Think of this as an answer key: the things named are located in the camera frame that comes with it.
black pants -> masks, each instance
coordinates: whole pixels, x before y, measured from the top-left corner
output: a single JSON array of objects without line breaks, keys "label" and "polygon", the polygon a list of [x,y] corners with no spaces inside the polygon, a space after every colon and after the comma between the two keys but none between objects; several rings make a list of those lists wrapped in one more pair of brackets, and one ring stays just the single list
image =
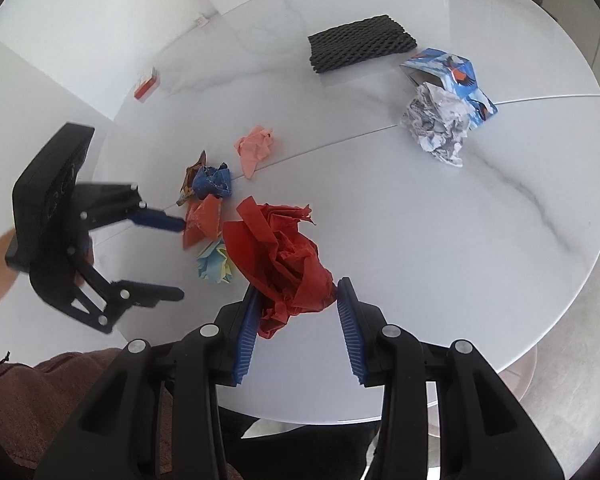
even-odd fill
[{"label": "black pants", "polygon": [[220,408],[226,461],[244,480],[360,480],[379,422],[245,438],[256,418]]}]

white table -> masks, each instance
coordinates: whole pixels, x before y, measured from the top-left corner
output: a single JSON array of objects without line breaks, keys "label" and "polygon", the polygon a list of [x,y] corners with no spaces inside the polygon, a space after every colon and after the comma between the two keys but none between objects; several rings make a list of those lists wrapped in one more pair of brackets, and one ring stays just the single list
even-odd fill
[{"label": "white table", "polygon": [[[434,160],[395,126],[414,92],[398,69],[408,54],[312,72],[308,35],[377,14],[423,48],[471,59],[498,104],[470,133],[464,168]],[[128,97],[96,178],[138,182],[149,204],[169,207],[206,149],[235,178],[225,219],[249,195],[310,204],[316,225],[301,230],[334,279],[350,276],[361,300],[420,340],[467,338],[503,370],[557,322],[598,257],[600,89],[570,38],[529,0],[253,0],[154,64],[159,88],[144,103]],[[276,143],[248,181],[232,144],[258,123],[274,128]],[[125,314],[118,327],[128,339],[181,338],[246,289],[239,272],[231,285],[198,279],[199,250],[183,252],[177,235],[120,224],[96,243],[108,278],[186,293]],[[219,401],[331,424],[378,418],[382,390],[358,386],[333,305],[258,339],[244,383],[222,388]]]}]

blue printed paper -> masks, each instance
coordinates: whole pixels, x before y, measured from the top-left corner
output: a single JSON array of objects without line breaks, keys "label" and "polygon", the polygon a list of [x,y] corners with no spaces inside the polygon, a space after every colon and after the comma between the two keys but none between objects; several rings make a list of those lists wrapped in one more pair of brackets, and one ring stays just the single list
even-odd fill
[{"label": "blue printed paper", "polygon": [[198,276],[214,283],[231,283],[233,276],[222,238],[211,242],[198,256]]},{"label": "blue printed paper", "polygon": [[231,172],[226,164],[219,168],[202,166],[193,178],[191,186],[200,200],[212,194],[216,198],[226,198],[231,195]]},{"label": "blue printed paper", "polygon": [[411,57],[401,66],[437,76],[447,92],[468,102],[474,108],[469,116],[472,130],[498,113],[496,105],[478,88],[474,66],[467,58],[428,48]]}]

crumpled white paper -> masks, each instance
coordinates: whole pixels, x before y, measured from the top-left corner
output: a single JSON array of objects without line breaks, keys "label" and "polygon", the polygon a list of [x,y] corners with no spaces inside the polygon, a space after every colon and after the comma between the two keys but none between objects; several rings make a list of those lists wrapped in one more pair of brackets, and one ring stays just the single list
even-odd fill
[{"label": "crumpled white paper", "polygon": [[457,95],[431,83],[418,86],[400,124],[411,130],[420,147],[437,160],[462,167],[458,152],[469,131],[474,108]]}]

black foam mesh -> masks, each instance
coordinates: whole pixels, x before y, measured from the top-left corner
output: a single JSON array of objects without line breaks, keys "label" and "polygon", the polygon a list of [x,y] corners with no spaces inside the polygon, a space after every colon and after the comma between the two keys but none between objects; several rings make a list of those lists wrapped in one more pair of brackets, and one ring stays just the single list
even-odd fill
[{"label": "black foam mesh", "polygon": [[387,15],[329,28],[309,36],[309,43],[317,73],[416,47],[416,40]]}]

